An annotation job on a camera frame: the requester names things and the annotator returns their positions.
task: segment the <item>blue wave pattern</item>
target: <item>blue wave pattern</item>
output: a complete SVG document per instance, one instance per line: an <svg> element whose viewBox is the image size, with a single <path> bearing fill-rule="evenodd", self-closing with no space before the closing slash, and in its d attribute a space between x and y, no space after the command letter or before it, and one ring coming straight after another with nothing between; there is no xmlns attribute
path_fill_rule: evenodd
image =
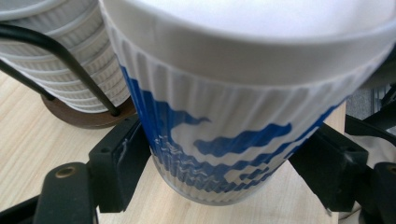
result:
<svg viewBox="0 0 396 224"><path fill-rule="evenodd" d="M186 111L173 110L168 103L156 101L150 91L143 91L139 88L137 80L129 78L125 67L121 66L122 73L127 81L128 88L132 94L134 104L136 105L139 118L143 124L144 130L148 137L152 153L164 169L172 176L177 177L181 182L188 186L194 186L198 190L207 192L229 192L232 190L249 189L256 186L276 171L265 167L256 169L250 174L240 175L243 183L229 183L224 176L230 170L244 170L248 166L259 167L264 163L268 164L271 159L290 146L290 144L300 141L309 133L315 130L328 115L337 107L332 106L325 114L313 123L310 128L299 138L292 142L281 145L273 153L262 153L253 161L238 161L234 165L219 164L213 166L208 162L199 162L193 156L186 155L182 147L177 144L171 136L171 130L181 123L198 125L201 122L210 122L208 118L194 118ZM198 150L205 154L212 154L221 157L230 151L232 153L242 153L249 147L262 147L267 145L272 139L286 135L291 132L291 124L279 126L270 124L258 132L246 131L238 134L235 138L219 137L211 142L196 140L194 145ZM294 148L286 157L288 158L298 147Z"/></svg>

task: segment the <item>wooden table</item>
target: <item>wooden table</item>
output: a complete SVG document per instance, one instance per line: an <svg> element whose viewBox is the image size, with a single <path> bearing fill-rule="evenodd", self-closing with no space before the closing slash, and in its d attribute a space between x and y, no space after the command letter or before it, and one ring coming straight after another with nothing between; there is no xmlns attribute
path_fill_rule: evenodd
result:
<svg viewBox="0 0 396 224"><path fill-rule="evenodd" d="M52 168L88 160L110 131L84 130L55 118L35 92L0 72L0 211L40 193ZM327 123L341 131L345 106ZM123 214L100 214L100 223L337 223L303 179L285 162L253 197L230 206L191 202L170 189L149 160Z"/></svg>

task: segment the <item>black metal holder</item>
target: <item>black metal holder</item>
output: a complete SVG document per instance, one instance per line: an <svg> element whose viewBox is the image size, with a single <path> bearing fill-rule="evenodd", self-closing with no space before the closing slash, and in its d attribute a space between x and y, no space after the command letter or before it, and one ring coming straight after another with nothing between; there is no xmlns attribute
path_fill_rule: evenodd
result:
<svg viewBox="0 0 396 224"><path fill-rule="evenodd" d="M120 111L113 105L113 103L110 102L85 69L58 41L30 29L5 24L0 24L0 38L34 45L52 53L67 65L70 71L72 71L81 80L81 82L87 86L87 88L102 102L113 116L120 114Z"/></svg>
<svg viewBox="0 0 396 224"><path fill-rule="evenodd" d="M396 101L396 84L390 85L390 90L382 98L381 105L385 106L392 101Z"/></svg>
<svg viewBox="0 0 396 224"><path fill-rule="evenodd" d="M96 206L102 213L124 211L149 156L149 142L132 116L93 148L87 164L67 163L49 172L41 195L1 212L0 223L97 223ZM323 125L290 162L325 207L350 211L357 201L361 223L396 223L396 164L371 169L367 156Z"/></svg>
<svg viewBox="0 0 396 224"><path fill-rule="evenodd" d="M74 110L7 63L0 61L0 70L17 79L33 91L41 94L44 105L58 119L80 128L95 129L113 126L135 113L134 105L130 99L119 107L115 107L73 55L56 40L36 31L5 24L0 24L0 38L34 45L52 53L62 61L108 109L107 112L98 114L86 114Z"/></svg>
<svg viewBox="0 0 396 224"><path fill-rule="evenodd" d="M396 100L382 106L364 121L384 130L396 126Z"/></svg>
<svg viewBox="0 0 396 224"><path fill-rule="evenodd" d="M383 138L396 146L395 135L385 132L383 129L380 129L370 123L355 119L349 115L346 115L345 132L356 136L372 136Z"/></svg>

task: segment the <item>stacked cups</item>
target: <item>stacked cups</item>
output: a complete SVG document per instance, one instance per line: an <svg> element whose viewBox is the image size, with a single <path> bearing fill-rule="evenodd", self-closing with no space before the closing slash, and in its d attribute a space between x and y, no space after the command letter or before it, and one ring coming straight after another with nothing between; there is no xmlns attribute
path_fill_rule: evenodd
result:
<svg viewBox="0 0 396 224"><path fill-rule="evenodd" d="M38 31L61 43L115 106L129 97L97 0L2 1L0 22ZM107 111L88 87L46 50L0 40L0 58L77 111Z"/></svg>

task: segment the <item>ribbed paper cup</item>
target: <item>ribbed paper cup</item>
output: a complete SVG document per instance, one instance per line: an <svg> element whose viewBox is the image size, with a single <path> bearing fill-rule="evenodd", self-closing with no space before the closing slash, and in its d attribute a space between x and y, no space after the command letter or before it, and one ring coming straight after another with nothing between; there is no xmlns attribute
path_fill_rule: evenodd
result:
<svg viewBox="0 0 396 224"><path fill-rule="evenodd" d="M23 71L21 71L21 73L24 74L26 77L32 79L35 83L44 87L44 89L50 90L50 91L75 91L75 92L78 92L78 91L85 91L88 89L81 82L81 80L69 81L69 82L51 82L51 81L43 81L43 80L37 79ZM122 72L120 69L117 69L116 72L114 72L106 80L104 80L103 82L97 82L96 84L98 85L99 88L102 89L102 91L108 91L113 86L118 84L119 81L122 79L123 79Z"/></svg>
<svg viewBox="0 0 396 224"><path fill-rule="evenodd" d="M110 42L107 40L106 33L99 33L99 41L92 42L92 48L90 49L89 43L82 46L82 50L74 49L76 56L87 56L84 49L87 49L90 53L95 53L90 58L80 59L81 65L85 70L91 74L105 66L113 57L114 51L110 46ZM37 56L37 57L24 57L16 55L5 55L0 53L0 57L6 58L13 65L17 65L19 70L30 73L33 75L31 70L36 70L36 73L46 72L46 71L56 71L68 69L67 66L61 62L58 58L53 55Z"/></svg>
<svg viewBox="0 0 396 224"><path fill-rule="evenodd" d="M36 71L26 68L21 68L16 64L8 61L3 58L5 62L13 66L14 68L23 71L25 74L28 74L29 77L32 77L34 80L40 81L48 81L48 82L73 82L78 81L78 77L69 69L64 70L56 70L56 71ZM116 70L120 69L117 58L114 56L113 59L108 62L105 67L100 70L90 74L90 77L95 81L95 83L104 82L108 79L112 74L116 72Z"/></svg>
<svg viewBox="0 0 396 224"><path fill-rule="evenodd" d="M55 39L67 49L84 42L92 36L103 24L102 15L96 1L73 21L56 30L49 31L45 35ZM39 47L15 41L0 40L0 52L18 56L43 56L50 53Z"/></svg>
<svg viewBox="0 0 396 224"><path fill-rule="evenodd" d="M118 95L116 95L114 98L110 99L111 103L113 103L114 106L119 106L122 103L124 103L129 97L130 93L127 88L123 89ZM102 104L98 105L75 105L73 103L68 103L65 102L68 106L71 108L83 112L83 113L103 113L106 112L108 109Z"/></svg>
<svg viewBox="0 0 396 224"><path fill-rule="evenodd" d="M396 29L391 20L277 39L209 29L141 1L100 3L160 175L211 205L264 185L383 62Z"/></svg>
<svg viewBox="0 0 396 224"><path fill-rule="evenodd" d="M78 15L83 13L93 1L95 0L63 1L60 5L49 8L48 10L38 14L29 15L29 12L25 12L18 18L11 20L3 18L0 22L28 28L40 33L46 33L65 26L67 23L74 20Z"/></svg>
<svg viewBox="0 0 396 224"><path fill-rule="evenodd" d="M125 80L121 78L120 81L117 84L115 84L113 87L109 88L108 90L103 88L103 91L105 92L105 95L108 98L112 98L117 93L119 93L119 90L125 87L126 87ZM59 91L59 90L48 89L48 91L56 97L66 98L69 100L86 100L86 99L95 98L93 93L88 89L82 91Z"/></svg>
<svg viewBox="0 0 396 224"><path fill-rule="evenodd" d="M0 21L10 21L48 11L66 0L2 0Z"/></svg>
<svg viewBox="0 0 396 224"><path fill-rule="evenodd" d="M111 87L110 90L105 91L104 94L105 94L105 96L107 96L108 99L115 100L118 95L120 95L122 92L123 92L123 94L125 94L125 92L127 92L127 91L128 91L128 89L126 88L125 80L121 79L118 83L116 83L113 87ZM84 106L84 105L100 105L101 104L99 99L96 98L95 96L73 99L73 98L67 97L67 95L63 96L59 92L56 93L56 92L52 91L51 93L56 98L62 100L63 102L70 103L72 105Z"/></svg>
<svg viewBox="0 0 396 224"><path fill-rule="evenodd" d="M212 205L263 185L385 57L344 78L282 88L198 78L118 44L160 174L183 196Z"/></svg>

